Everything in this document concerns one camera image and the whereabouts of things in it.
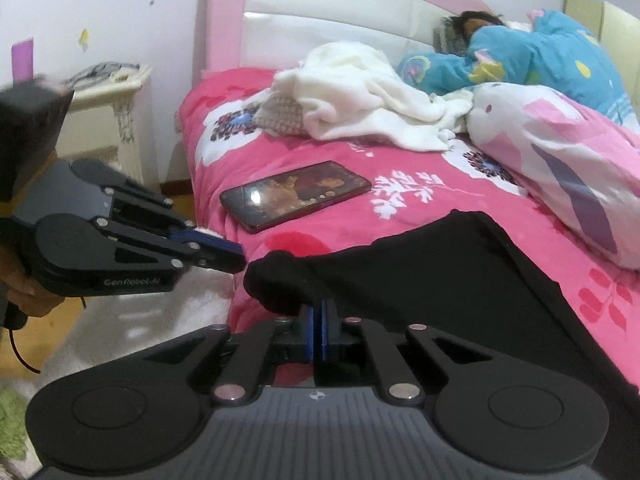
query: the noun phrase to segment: white fur rug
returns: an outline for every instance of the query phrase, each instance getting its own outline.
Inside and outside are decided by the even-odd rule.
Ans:
[[[226,322],[233,277],[193,267],[171,292],[112,296],[88,301],[87,310],[33,383],[12,382],[31,399],[37,390],[66,375],[160,344],[204,326]],[[40,463],[28,443],[24,463],[5,463],[16,479],[29,478]],[[0,468],[0,480],[5,473]]]

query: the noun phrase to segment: pink bedsheet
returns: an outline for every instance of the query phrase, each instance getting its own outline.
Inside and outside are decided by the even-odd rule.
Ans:
[[[250,95],[273,73],[243,69],[203,82],[180,109],[201,225],[244,245],[250,260],[275,249],[321,254],[366,245],[446,216],[482,210],[552,280],[628,381],[640,384],[640,280],[588,249],[545,206],[536,203],[495,161],[457,140],[445,153],[413,153],[388,146],[276,138],[252,127]],[[252,180],[335,160],[368,178],[373,190],[256,235],[222,209],[220,192]],[[269,317],[242,288],[229,323],[247,329]]]

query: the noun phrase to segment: black hair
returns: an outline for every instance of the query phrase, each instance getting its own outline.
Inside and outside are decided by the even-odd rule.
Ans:
[[[498,16],[494,16],[492,13],[486,12],[485,10],[465,10],[465,12],[459,16],[452,16],[451,23],[453,23],[454,30],[462,38],[465,38],[467,43],[468,38],[465,37],[465,23],[468,22],[468,20],[485,20],[486,22],[493,23],[494,25],[504,25]]]

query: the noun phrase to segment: baseboard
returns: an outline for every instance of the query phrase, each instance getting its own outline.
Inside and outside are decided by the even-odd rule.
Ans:
[[[193,194],[191,180],[170,180],[160,184],[160,193],[165,196],[179,196]]]

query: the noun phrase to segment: green rug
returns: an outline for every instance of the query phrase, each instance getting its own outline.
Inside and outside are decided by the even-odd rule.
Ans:
[[[27,458],[24,415],[27,401],[12,388],[0,386],[0,456],[9,460]]]

